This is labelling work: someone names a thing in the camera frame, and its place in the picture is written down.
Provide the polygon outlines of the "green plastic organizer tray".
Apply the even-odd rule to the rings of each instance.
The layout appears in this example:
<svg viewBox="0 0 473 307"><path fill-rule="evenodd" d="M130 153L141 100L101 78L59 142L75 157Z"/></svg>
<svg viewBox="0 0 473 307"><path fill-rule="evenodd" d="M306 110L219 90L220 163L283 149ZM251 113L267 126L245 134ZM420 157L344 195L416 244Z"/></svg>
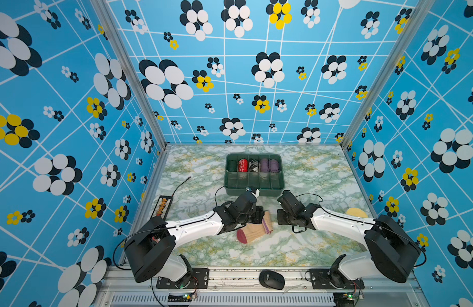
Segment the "green plastic organizer tray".
<svg viewBox="0 0 473 307"><path fill-rule="evenodd" d="M278 173L239 173L227 171L227 162L229 160L238 161L239 159L250 158L258 159L277 159L280 163L280 172ZM230 153L226 156L224 189L230 196L238 196L245 191L246 187L256 187L260 190L260 196L274 197L280 196L285 189L285 178L283 172L283 163L281 156L273 153Z"/></svg>

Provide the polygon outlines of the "red rolled sock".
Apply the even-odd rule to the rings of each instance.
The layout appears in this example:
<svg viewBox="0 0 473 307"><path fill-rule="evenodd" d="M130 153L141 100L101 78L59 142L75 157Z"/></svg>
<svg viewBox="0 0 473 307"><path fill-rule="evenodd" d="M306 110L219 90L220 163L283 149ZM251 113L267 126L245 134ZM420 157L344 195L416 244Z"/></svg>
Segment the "red rolled sock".
<svg viewBox="0 0 473 307"><path fill-rule="evenodd" d="M247 159L239 159L238 160L238 172L239 173L246 173L249 171L249 162Z"/></svg>

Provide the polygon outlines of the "dark purple rolled sock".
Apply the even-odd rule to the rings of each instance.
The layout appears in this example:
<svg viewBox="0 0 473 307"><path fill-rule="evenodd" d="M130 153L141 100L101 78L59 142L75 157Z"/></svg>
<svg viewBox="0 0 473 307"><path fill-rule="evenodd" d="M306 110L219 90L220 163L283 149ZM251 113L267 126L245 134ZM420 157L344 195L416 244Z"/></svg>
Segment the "dark purple rolled sock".
<svg viewBox="0 0 473 307"><path fill-rule="evenodd" d="M269 165L269 172L271 173L280 172L280 163L277 159L270 159L268 165Z"/></svg>

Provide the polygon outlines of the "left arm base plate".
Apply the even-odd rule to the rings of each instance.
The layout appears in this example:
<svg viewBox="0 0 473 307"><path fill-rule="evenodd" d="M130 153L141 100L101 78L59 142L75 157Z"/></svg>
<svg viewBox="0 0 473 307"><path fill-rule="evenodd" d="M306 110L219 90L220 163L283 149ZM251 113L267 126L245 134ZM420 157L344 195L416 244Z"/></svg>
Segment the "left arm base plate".
<svg viewBox="0 0 473 307"><path fill-rule="evenodd" d="M159 277L156 280L157 289L207 289L209 281L208 268L195 268L189 270L180 280L171 281Z"/></svg>

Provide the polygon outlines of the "black computer mouse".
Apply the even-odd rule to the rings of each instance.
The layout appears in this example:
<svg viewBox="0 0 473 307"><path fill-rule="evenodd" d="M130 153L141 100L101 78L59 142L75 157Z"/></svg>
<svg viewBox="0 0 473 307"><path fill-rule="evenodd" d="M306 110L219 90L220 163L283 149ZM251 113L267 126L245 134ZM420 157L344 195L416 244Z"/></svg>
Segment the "black computer mouse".
<svg viewBox="0 0 473 307"><path fill-rule="evenodd" d="M272 290L283 290L285 287L284 276L276 271L268 269L260 272L259 282L264 288Z"/></svg>

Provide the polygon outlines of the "beige purple striped sock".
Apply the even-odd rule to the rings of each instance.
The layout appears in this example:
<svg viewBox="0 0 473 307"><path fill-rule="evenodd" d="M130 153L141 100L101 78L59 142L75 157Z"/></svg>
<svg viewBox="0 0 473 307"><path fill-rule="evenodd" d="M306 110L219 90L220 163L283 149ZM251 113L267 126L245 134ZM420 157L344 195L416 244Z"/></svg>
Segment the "beige purple striped sock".
<svg viewBox="0 0 473 307"><path fill-rule="evenodd" d="M274 231L271 215L265 211L261 224L247 224L236 233L237 240L242 244L249 244L253 241L269 235Z"/></svg>

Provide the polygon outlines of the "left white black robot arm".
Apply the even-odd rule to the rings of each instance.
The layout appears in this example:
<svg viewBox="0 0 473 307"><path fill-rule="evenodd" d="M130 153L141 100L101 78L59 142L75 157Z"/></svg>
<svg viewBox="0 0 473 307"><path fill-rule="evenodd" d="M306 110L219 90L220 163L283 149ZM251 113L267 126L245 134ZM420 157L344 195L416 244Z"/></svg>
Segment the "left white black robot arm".
<svg viewBox="0 0 473 307"><path fill-rule="evenodd" d="M146 224L124 244L124 252L137 283L155 277L166 278L177 287L187 286L194 270L174 249L204 237L213 237L263 220L263 207L257 205L259 189L247 187L235 200L218 205L212 211L181 221L165 221L159 216Z"/></svg>

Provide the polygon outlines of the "aluminium front rail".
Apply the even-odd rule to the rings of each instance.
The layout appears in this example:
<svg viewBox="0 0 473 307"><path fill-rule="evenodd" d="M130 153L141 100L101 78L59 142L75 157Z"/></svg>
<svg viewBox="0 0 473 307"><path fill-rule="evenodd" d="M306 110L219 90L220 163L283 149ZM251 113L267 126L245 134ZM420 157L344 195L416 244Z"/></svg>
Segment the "aluminium front rail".
<svg viewBox="0 0 473 307"><path fill-rule="evenodd" d="M136 283L130 272L111 270L94 306L335 306L335 293L361 295L356 306L428 306L414 275L406 283L363 278L364 290L314 290L305 280L310 267L272 267L285 278L283 290L264 288L264 267L210 267L207 289L157 289L156 280ZM191 303L169 303L169 294L193 294Z"/></svg>

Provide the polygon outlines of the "green circuit board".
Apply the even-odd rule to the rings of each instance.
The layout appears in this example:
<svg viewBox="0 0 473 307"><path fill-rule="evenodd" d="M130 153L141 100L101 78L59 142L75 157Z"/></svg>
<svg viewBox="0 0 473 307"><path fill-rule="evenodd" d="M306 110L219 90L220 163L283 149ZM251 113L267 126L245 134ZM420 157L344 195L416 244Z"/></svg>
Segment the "green circuit board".
<svg viewBox="0 0 473 307"><path fill-rule="evenodd" d="M361 295L354 296L349 293L335 293L334 303L337 307L355 307L361 299Z"/></svg>
<svg viewBox="0 0 473 307"><path fill-rule="evenodd" d="M193 298L193 294L169 294L167 301L169 303L191 303Z"/></svg>

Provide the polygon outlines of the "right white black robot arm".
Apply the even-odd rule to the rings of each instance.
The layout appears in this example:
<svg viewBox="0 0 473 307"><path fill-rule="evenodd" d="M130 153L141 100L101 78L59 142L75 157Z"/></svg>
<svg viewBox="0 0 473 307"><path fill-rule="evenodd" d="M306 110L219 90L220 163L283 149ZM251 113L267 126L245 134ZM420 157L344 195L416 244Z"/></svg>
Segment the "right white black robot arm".
<svg viewBox="0 0 473 307"><path fill-rule="evenodd" d="M330 211L321 204L305 206L288 190L277 201L281 205L277 211L279 225L301 227L303 232L308 229L332 232L366 248L356 255L340 255L334 261L328 276L336 288L342 289L350 282L371 276L405 283L423 253L388 215L372 219Z"/></svg>

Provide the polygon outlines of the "black white argyle rolled sock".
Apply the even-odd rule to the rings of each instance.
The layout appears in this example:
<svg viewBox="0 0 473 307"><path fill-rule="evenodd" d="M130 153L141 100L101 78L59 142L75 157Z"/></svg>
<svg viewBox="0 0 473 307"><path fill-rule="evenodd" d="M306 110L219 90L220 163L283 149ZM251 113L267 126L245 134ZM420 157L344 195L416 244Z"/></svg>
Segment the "black white argyle rolled sock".
<svg viewBox="0 0 473 307"><path fill-rule="evenodd" d="M259 172L259 160L258 159L249 159L248 171L253 173Z"/></svg>

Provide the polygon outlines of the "black tray with skewers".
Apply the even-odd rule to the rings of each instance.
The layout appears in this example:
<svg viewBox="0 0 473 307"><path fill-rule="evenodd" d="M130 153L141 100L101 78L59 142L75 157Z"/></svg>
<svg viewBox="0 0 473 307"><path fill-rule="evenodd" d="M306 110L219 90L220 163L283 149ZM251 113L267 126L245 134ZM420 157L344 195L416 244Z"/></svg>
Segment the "black tray with skewers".
<svg viewBox="0 0 473 307"><path fill-rule="evenodd" d="M160 195L153 209L151 217L160 217L163 220L166 220L177 190L190 179L191 177L188 177L180 185L178 185L171 195Z"/></svg>

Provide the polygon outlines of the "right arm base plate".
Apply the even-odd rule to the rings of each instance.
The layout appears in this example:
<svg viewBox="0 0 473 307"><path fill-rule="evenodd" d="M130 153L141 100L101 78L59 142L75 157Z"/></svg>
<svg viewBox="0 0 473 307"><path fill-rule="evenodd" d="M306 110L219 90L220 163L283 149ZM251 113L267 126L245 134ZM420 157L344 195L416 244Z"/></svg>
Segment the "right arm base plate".
<svg viewBox="0 0 473 307"><path fill-rule="evenodd" d="M334 281L328 269L310 269L305 272L305 280L312 284L314 290L364 290L362 279L354 281Z"/></svg>

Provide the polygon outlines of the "dark green rolled sock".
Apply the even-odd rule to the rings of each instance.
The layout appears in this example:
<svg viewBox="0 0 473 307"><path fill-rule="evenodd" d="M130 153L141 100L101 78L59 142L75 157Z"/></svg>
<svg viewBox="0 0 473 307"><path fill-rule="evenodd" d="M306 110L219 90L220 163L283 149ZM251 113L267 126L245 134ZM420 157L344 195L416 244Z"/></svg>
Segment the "dark green rolled sock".
<svg viewBox="0 0 473 307"><path fill-rule="evenodd" d="M227 171L229 171L229 172L238 172L238 161L229 160L227 162Z"/></svg>

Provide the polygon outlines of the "left green circuit board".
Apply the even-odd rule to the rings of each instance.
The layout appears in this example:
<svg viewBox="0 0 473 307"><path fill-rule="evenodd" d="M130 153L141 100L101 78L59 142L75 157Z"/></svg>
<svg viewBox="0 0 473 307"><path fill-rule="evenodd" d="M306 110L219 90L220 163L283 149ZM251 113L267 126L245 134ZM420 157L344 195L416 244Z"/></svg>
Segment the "left green circuit board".
<svg viewBox="0 0 473 307"><path fill-rule="evenodd" d="M193 294L169 294L167 301L169 303L191 303L193 298Z"/></svg>

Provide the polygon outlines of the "yellow round sponge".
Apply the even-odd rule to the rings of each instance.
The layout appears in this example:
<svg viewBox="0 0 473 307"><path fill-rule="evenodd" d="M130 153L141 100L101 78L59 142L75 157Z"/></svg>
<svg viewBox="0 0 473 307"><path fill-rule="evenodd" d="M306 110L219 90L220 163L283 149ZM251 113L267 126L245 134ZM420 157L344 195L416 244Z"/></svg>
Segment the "yellow round sponge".
<svg viewBox="0 0 473 307"><path fill-rule="evenodd" d="M349 215L349 216L353 216L353 217L368 218L367 213L364 212L362 209L359 209L359 208L349 208L346 211L346 214Z"/></svg>

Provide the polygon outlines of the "right green circuit board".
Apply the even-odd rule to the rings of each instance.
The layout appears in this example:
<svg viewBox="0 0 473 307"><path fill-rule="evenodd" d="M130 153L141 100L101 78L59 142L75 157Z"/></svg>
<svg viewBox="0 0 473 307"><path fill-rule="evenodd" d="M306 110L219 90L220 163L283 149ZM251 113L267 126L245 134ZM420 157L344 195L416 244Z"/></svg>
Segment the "right green circuit board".
<svg viewBox="0 0 473 307"><path fill-rule="evenodd" d="M355 307L361 299L361 295L354 296L349 293L335 293L334 303L337 307Z"/></svg>

